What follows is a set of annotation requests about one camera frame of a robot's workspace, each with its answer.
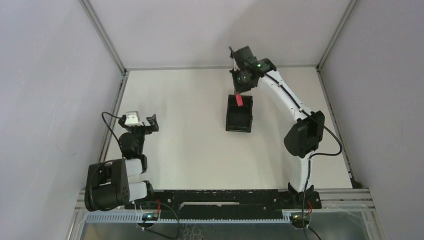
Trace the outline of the red handled screwdriver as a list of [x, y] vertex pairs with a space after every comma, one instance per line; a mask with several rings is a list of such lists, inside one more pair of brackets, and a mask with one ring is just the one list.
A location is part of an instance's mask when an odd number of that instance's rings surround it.
[[235, 96], [235, 100], [236, 100], [236, 104], [237, 104], [237, 106], [238, 106], [238, 107], [243, 106], [243, 105], [244, 105], [244, 102], [243, 102], [243, 97], [242, 97], [242, 95], [241, 95], [240, 93], [236, 93], [234, 96]]

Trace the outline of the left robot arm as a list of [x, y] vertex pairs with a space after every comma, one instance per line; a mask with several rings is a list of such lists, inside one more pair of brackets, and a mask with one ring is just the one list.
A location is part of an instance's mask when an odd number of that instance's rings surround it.
[[117, 136], [111, 132], [118, 144], [121, 157], [91, 164], [88, 167], [84, 204], [88, 211], [111, 211], [130, 203], [149, 209], [157, 196], [148, 180], [131, 181], [148, 170], [148, 158], [143, 153], [147, 135], [159, 131], [157, 116], [141, 121], [138, 111], [129, 111], [115, 116], [125, 132]]

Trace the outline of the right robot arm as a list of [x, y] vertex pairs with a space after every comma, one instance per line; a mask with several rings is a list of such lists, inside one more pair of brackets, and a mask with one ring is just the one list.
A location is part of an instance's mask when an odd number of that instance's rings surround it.
[[289, 203], [302, 208], [314, 191], [310, 181], [311, 158], [323, 139], [325, 115], [305, 106], [283, 80], [277, 67], [268, 59], [257, 59], [249, 46], [230, 50], [230, 70], [237, 107], [244, 106], [242, 93], [259, 88], [291, 124], [283, 139], [286, 150], [296, 160], [288, 183]]

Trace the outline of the black plastic bin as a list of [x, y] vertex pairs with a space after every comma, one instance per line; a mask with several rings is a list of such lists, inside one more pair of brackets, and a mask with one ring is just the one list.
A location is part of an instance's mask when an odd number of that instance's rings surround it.
[[225, 130], [227, 132], [250, 133], [252, 131], [253, 97], [242, 95], [241, 99], [243, 105], [238, 106], [236, 95], [228, 95], [225, 118]]

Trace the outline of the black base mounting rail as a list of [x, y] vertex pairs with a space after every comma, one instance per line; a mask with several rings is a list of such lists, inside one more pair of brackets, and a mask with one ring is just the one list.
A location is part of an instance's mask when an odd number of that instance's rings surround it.
[[124, 206], [126, 210], [161, 211], [164, 219], [276, 218], [283, 211], [295, 213], [322, 208], [317, 191], [308, 191], [306, 197], [285, 189], [244, 190], [155, 190], [151, 202]]

